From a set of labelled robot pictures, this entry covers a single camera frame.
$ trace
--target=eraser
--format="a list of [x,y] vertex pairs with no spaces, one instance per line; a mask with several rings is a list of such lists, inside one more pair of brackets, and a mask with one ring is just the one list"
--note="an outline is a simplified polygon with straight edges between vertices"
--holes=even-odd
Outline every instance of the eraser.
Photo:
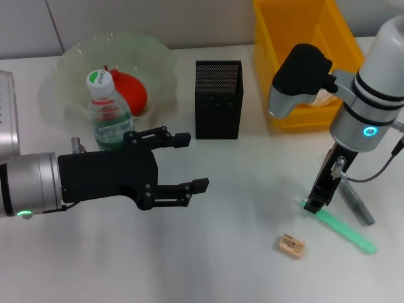
[[284,234],[278,245],[278,248],[281,251],[299,259],[302,256],[304,249],[306,248],[306,243],[301,242],[287,234]]

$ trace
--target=plastic water bottle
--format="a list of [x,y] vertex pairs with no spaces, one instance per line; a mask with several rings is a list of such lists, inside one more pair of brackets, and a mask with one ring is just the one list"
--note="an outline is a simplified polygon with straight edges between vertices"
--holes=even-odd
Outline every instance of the plastic water bottle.
[[100,150],[114,150],[123,144],[123,135],[133,130],[132,113],[116,91],[108,71],[99,69],[87,76],[91,94],[88,111],[95,141]]

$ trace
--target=gray marker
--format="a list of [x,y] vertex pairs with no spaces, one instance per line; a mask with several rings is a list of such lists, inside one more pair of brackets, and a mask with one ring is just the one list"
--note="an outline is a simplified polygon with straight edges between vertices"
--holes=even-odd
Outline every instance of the gray marker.
[[369,210],[367,210],[364,202],[356,193],[356,191],[353,189],[349,181],[346,180],[346,178],[344,177],[341,178],[339,188],[346,197],[346,201],[350,204],[352,209],[355,210],[358,216],[362,218],[366,224],[372,225],[375,221],[371,213],[369,213]]

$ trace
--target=metal screw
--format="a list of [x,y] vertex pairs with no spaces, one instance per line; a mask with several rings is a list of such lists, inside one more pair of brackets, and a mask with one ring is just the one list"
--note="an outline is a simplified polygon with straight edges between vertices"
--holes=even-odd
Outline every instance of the metal screw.
[[345,166],[345,158],[343,156],[339,156],[336,159],[333,168],[331,169],[331,176],[333,178],[341,177],[344,166]]

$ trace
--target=red balloon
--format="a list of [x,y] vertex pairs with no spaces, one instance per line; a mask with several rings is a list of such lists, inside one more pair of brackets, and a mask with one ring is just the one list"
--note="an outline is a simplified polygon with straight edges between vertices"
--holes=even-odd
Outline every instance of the red balloon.
[[138,116],[147,102],[146,88],[142,82],[130,74],[122,73],[117,69],[113,69],[110,73],[116,90],[128,103],[132,116]]

